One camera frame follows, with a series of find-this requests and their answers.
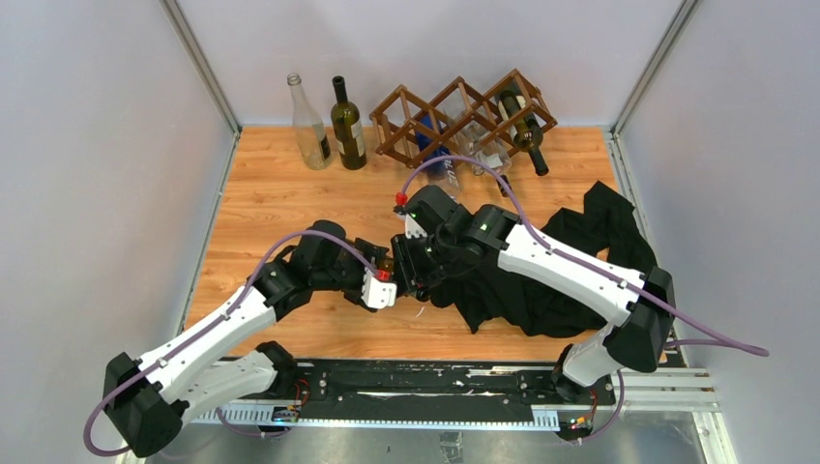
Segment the tall clear glass bottle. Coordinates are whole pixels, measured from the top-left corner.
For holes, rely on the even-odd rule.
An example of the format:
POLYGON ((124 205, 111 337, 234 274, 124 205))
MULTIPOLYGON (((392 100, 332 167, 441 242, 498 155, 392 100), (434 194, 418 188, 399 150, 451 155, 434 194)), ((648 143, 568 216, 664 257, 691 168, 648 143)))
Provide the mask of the tall clear glass bottle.
POLYGON ((296 72, 287 76, 287 84, 293 103, 292 127, 296 133, 303 162, 312 170, 323 170, 332 163, 325 125, 310 104, 302 79, 296 72))

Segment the dark green wine bottle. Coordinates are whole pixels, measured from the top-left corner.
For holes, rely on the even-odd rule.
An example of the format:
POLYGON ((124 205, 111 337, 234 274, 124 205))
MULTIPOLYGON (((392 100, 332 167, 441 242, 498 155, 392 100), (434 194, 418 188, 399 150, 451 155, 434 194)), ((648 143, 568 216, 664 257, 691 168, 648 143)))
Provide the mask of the dark green wine bottle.
POLYGON ((331 109, 331 120, 339 157, 346 169, 358 170, 366 165, 366 145, 361 114, 358 106, 348 99, 344 77, 334 76, 332 84, 336 103, 331 109))

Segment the brown bottle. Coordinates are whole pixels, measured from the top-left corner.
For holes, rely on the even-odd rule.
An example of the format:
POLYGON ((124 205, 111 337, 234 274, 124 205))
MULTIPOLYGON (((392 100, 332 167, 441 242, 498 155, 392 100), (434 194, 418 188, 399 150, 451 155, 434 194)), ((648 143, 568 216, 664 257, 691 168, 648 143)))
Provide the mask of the brown bottle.
POLYGON ((385 256, 377 261, 376 267, 381 274, 391 275, 395 271, 395 260, 391 256, 385 256))

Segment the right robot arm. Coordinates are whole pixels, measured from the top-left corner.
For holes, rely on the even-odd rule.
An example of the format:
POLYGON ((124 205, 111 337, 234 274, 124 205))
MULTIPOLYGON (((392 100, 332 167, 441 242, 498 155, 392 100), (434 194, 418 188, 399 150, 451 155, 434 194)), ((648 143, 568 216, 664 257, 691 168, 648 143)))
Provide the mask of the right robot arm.
POLYGON ((405 230, 392 240, 395 279, 406 291, 428 291, 448 278, 493 264, 529 277, 587 307, 605 325, 564 349, 551 373, 558 390, 580 392, 622 368, 652 373, 659 367, 674 317, 672 276, 660 267, 642 273, 561 243, 523 216, 494 205, 476 213, 441 188, 400 192, 395 212, 405 230))

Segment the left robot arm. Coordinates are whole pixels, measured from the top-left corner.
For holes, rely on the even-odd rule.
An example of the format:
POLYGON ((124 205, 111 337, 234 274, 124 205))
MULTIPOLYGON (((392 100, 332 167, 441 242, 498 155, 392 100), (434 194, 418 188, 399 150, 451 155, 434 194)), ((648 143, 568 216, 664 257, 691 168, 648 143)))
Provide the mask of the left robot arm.
POLYGON ((98 456, 149 457, 208 411, 269 389, 289 392, 295 362, 275 342, 237 361, 214 363, 316 292, 347 293, 371 310, 393 305, 397 286, 389 259, 388 248, 349 240, 339 224, 324 219, 285 235, 213 312, 152 350, 135 358, 122 352, 107 363, 102 400, 83 430, 86 448, 98 456))

